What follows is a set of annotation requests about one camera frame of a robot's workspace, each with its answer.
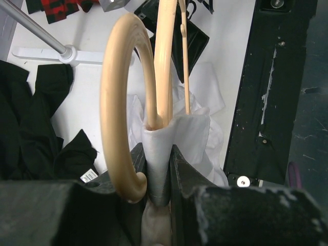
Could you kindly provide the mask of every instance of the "metal pole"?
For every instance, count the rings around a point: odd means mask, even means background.
[[[65,45],[61,44],[53,36],[51,36],[45,29],[39,26],[34,20],[27,16],[22,10],[16,7],[9,0],[0,0],[0,8],[3,9],[9,16],[15,19],[23,27],[28,29],[47,45],[57,51],[64,57],[69,57],[72,54],[72,50],[68,49]]]

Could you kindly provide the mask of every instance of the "red plaid fabric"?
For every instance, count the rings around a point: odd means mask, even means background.
[[[49,24],[66,19],[66,16],[78,11],[79,4],[83,11],[88,12],[98,0],[41,0]]]

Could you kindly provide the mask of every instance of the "white stand base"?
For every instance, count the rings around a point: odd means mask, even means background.
[[[104,58],[103,52],[80,51],[75,49],[73,49],[73,55],[69,59],[63,59],[61,55],[53,49],[14,47],[12,49],[12,54],[18,58],[46,60],[51,62],[56,61],[71,64],[72,66],[77,66],[78,64],[102,65],[102,60]],[[134,56],[132,55],[130,65],[133,65],[133,63]]]

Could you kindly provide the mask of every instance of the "dark floor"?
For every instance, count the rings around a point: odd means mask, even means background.
[[[316,16],[307,32],[307,55],[289,160],[297,163],[303,188],[318,201],[328,218],[327,0],[318,0]]]

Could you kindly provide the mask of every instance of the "scratched paint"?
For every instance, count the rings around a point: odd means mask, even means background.
[[[324,125],[317,118],[315,118],[315,120],[318,121],[318,123],[323,127],[322,131],[328,132],[327,128],[324,127]]]
[[[261,125],[264,124],[264,118],[265,118],[265,111],[267,109],[267,106],[268,106],[268,97],[269,97],[269,93],[270,93],[270,90],[271,90],[271,84],[272,84],[272,73],[273,71],[275,70],[274,68],[274,59],[276,58],[277,56],[277,49],[275,49],[275,51],[273,52],[273,59],[272,59],[272,65],[271,65],[271,71],[270,71],[270,77],[269,77],[269,83],[268,83],[268,87],[266,89],[266,94],[264,94],[261,99],[264,100],[264,107],[263,107],[263,114],[262,114],[262,119],[261,119]]]
[[[314,136],[314,135],[309,135],[309,136],[306,136],[306,137],[303,137],[303,136],[301,136],[301,135],[295,135],[295,137],[297,137],[297,138],[299,138],[299,139],[303,139],[303,140],[306,140],[306,139],[309,138],[309,137],[316,138],[316,136]]]
[[[328,88],[322,88],[322,87],[311,87],[311,88],[303,88],[301,90],[302,94],[321,94],[321,95],[327,95],[328,94]]]
[[[311,160],[316,160],[315,158],[309,157],[309,156],[304,155],[304,154],[303,154],[303,156],[306,157],[306,158],[308,158],[308,159],[311,159]]]

